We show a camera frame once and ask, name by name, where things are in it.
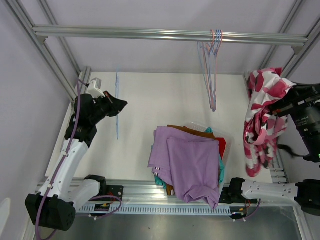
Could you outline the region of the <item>white plastic basket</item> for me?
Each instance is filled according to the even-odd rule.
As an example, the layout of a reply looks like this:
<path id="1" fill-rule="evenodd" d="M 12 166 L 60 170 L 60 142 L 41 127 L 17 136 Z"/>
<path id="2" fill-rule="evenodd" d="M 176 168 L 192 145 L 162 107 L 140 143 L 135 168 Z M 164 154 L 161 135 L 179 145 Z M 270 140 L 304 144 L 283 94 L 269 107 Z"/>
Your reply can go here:
<path id="1" fill-rule="evenodd" d="M 196 124 L 194 122 L 187 122 L 185 126 L 189 129 L 196 130 L 199 132 L 204 132 L 208 127 Z M 213 134 L 216 138 L 223 138 L 226 142 L 226 147 L 221 160 L 224 164 L 224 177 L 223 182 L 219 184 L 219 194 L 222 194 L 223 188 L 226 187 L 228 182 L 228 172 L 229 172 L 229 161 L 232 158 L 232 150 L 234 146 L 234 138 L 227 132 L 220 130 L 215 127 L 210 127 L 213 131 Z"/>

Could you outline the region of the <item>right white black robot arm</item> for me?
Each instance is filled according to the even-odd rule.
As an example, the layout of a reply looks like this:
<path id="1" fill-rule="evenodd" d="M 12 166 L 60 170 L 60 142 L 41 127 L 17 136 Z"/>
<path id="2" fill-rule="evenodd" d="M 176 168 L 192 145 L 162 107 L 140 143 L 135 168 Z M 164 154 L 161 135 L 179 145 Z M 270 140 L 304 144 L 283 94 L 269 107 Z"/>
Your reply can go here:
<path id="1" fill-rule="evenodd" d="M 305 145 L 301 154 L 287 144 L 277 144 L 278 149 L 292 158 L 302 158 L 307 162 L 320 162 L 320 85 L 298 84 L 278 102 L 270 106 L 275 117 L 291 117 L 296 130 Z M 304 213 L 320 215 L 320 182 L 305 179 L 297 183 L 260 183 L 243 178 L 233 178 L 227 189 L 228 198 L 236 203 L 252 200 L 279 202 L 298 206 Z"/>

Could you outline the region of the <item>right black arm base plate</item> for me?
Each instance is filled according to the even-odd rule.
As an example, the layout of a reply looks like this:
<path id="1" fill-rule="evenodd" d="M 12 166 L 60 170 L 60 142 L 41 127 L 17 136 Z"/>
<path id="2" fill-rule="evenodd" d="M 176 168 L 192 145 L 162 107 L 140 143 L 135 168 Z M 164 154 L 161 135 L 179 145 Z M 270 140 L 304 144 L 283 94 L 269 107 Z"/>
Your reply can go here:
<path id="1" fill-rule="evenodd" d="M 220 204 L 257 204 L 258 199 L 247 199 L 243 197 L 240 193 L 229 193 L 229 188 L 224 187 L 219 199 Z"/>

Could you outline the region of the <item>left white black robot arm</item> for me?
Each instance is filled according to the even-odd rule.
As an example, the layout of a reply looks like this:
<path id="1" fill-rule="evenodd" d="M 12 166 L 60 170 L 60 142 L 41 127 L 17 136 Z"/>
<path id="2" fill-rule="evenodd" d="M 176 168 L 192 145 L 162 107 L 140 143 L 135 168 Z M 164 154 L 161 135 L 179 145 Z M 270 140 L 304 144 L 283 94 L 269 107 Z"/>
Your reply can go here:
<path id="1" fill-rule="evenodd" d="M 98 97 L 85 93 L 75 99 L 73 115 L 56 165 L 38 193 L 30 193 L 25 200 L 27 212 L 36 228 L 67 231 L 77 211 L 88 201 L 111 197 L 103 176 L 88 175 L 74 191 L 70 191 L 70 185 L 98 132 L 97 124 L 106 117 L 116 117 L 127 104 L 108 91 Z"/>

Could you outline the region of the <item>aluminium hanging rail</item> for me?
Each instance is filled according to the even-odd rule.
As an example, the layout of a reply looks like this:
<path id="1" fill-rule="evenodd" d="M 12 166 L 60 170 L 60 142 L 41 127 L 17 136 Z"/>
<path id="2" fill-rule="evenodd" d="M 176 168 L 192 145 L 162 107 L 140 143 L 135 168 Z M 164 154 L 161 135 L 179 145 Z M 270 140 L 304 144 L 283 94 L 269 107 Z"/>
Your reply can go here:
<path id="1" fill-rule="evenodd" d="M 37 25 L 33 31 L 38 37 L 64 38 L 101 38 L 101 39 L 132 39 L 208 42 L 215 39 L 223 43 L 254 44 L 274 46 L 304 46 L 308 38 L 304 35 L 286 33 L 237 33 L 223 31 L 191 31 L 172 29 L 146 29 L 125 27 L 99 26 L 67 26 L 67 25 Z"/>

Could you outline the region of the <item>aluminium frame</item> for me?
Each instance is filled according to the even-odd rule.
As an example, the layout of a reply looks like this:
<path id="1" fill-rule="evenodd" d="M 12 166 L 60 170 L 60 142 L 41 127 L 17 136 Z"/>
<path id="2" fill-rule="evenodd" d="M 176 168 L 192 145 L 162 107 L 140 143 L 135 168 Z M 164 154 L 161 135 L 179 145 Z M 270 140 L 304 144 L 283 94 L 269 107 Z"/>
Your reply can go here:
<path id="1" fill-rule="evenodd" d="M 46 39 L 48 37 L 36 35 L 34 30 L 36 24 L 20 0 L 5 0 L 3 3 L 19 26 L 23 29 L 27 38 L 35 46 L 35 49 L 38 51 L 53 75 L 62 85 L 70 101 L 74 102 L 77 91 L 74 89 L 71 80 L 67 78 L 58 60 L 46 43 Z M 90 66 L 85 66 L 83 69 L 81 69 L 66 39 L 64 37 L 58 37 L 57 41 L 75 73 L 81 77 L 83 81 L 89 81 L 92 74 L 92 68 Z"/>
<path id="2" fill-rule="evenodd" d="M 254 33 L 280 33 L 284 26 L 287 34 L 307 35 L 311 41 L 308 50 L 300 50 L 297 55 L 289 46 L 275 46 L 274 53 L 258 58 L 253 70 L 265 67 L 283 68 L 284 77 L 301 84 L 320 83 L 320 32 L 316 37 L 316 25 L 320 31 L 319 0 L 240 0 L 246 4 L 244 25 L 253 24 Z M 293 147 L 299 154 L 307 154 L 308 150 L 294 126 L 292 118 L 288 119 L 288 128 L 280 137 L 280 143 Z M 291 159 L 288 153 L 281 151 L 280 160 L 290 183 L 302 182 L 306 179 L 320 180 L 320 164 L 303 160 L 302 157 Z"/>

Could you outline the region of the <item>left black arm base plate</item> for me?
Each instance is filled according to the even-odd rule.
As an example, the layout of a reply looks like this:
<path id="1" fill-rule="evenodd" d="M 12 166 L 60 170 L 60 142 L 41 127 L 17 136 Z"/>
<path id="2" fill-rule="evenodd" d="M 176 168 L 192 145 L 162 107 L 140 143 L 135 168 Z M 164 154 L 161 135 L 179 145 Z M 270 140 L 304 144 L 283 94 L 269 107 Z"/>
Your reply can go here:
<path id="1" fill-rule="evenodd" d="M 108 185 L 106 188 L 107 202 L 119 202 L 118 199 L 122 200 L 124 195 L 124 187 L 122 185 Z"/>

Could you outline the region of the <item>pink floral trousers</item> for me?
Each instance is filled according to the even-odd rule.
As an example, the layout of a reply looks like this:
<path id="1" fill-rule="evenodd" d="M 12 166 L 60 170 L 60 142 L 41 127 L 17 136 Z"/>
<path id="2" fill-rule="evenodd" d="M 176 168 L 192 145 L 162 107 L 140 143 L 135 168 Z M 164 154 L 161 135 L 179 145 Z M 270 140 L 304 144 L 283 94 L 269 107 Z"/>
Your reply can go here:
<path id="1" fill-rule="evenodd" d="M 243 146 L 246 173 L 256 177 L 276 156 L 277 140 L 288 127 L 287 116 L 276 116 L 270 106 L 282 100 L 296 85 L 282 78 L 281 68 L 251 72 L 247 80 L 249 105 L 245 115 Z"/>

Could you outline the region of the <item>red trousers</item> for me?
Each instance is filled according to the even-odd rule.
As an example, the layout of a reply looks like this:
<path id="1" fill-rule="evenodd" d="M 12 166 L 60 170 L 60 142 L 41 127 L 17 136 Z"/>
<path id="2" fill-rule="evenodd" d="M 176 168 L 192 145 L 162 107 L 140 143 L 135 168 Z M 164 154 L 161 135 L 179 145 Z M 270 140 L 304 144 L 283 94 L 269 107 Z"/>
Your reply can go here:
<path id="1" fill-rule="evenodd" d="M 223 137 L 216 137 L 215 140 L 219 143 L 219 154 L 220 157 L 223 158 L 226 151 L 227 142 Z"/>

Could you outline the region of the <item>aluminium frame left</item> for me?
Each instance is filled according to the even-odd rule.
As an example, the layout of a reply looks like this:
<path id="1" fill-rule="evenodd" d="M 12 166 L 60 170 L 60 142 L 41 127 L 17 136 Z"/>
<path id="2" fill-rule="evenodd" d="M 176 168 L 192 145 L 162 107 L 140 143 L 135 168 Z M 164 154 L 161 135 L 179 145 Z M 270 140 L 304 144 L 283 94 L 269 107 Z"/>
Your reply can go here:
<path id="1" fill-rule="evenodd" d="M 19 26 L 23 29 L 27 38 L 35 46 L 35 49 L 38 51 L 53 75 L 62 85 L 70 101 L 74 102 L 77 91 L 74 89 L 71 80 L 67 78 L 58 60 L 46 43 L 46 39 L 48 37 L 36 35 L 34 30 L 36 24 L 20 0 L 5 0 L 3 3 Z M 75 73 L 81 77 L 83 81 L 89 81 L 92 74 L 92 68 L 90 66 L 85 66 L 83 69 L 81 69 L 66 39 L 64 37 L 58 37 L 57 41 Z"/>

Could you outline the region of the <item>aluminium frame right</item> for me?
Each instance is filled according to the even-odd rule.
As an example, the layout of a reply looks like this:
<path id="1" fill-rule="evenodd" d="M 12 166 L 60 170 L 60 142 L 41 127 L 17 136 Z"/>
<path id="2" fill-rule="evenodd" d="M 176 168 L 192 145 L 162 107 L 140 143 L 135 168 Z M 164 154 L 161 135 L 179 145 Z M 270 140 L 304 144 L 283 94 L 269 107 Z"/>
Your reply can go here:
<path id="1" fill-rule="evenodd" d="M 287 34 L 307 35 L 311 41 L 308 50 L 300 50 L 297 55 L 289 46 L 275 46 L 274 53 L 258 58 L 253 70 L 265 67 L 283 68 L 284 77 L 301 84 L 320 83 L 320 32 L 316 37 L 316 25 L 320 31 L 319 0 L 240 0 L 246 4 L 244 25 L 253 24 L 254 33 L 280 33 L 284 26 Z M 307 154 L 308 150 L 294 126 L 292 118 L 288 119 L 288 128 L 280 137 L 280 143 L 293 147 L 299 154 Z M 281 151 L 280 160 L 290 183 L 302 182 L 306 179 L 320 180 L 320 164 L 303 160 L 302 157 L 291 159 L 288 153 Z"/>

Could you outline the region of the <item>blue wire hanger lilac trousers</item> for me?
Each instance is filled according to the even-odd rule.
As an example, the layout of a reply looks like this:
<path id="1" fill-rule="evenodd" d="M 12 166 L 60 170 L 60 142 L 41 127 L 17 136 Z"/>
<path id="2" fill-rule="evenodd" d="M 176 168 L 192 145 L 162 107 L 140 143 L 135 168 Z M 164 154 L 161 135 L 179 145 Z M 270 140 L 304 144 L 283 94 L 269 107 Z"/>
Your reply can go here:
<path id="1" fill-rule="evenodd" d="M 214 105 L 216 105 L 216 101 L 217 101 L 217 97 L 216 97 L 216 91 L 217 91 L 217 58 L 218 58 L 218 53 L 219 53 L 219 49 L 221 46 L 221 31 L 220 30 L 216 30 L 213 31 L 214 32 L 214 43 L 213 46 L 211 48 L 211 55 L 210 55 L 210 63 L 211 63 L 211 79 L 212 79 L 212 86 L 213 86 L 213 96 L 214 96 Z M 197 42 L 196 47 L 197 47 L 197 54 L 198 54 L 198 58 L 199 58 L 199 63 L 200 63 L 200 67 L 202 70 L 202 75 L 203 75 L 203 79 L 204 79 L 204 83 L 206 86 L 206 90 L 207 90 L 207 82 L 206 82 L 206 78 L 205 78 L 205 64 L 204 64 L 204 57 L 203 57 L 203 43 L 205 42 Z"/>

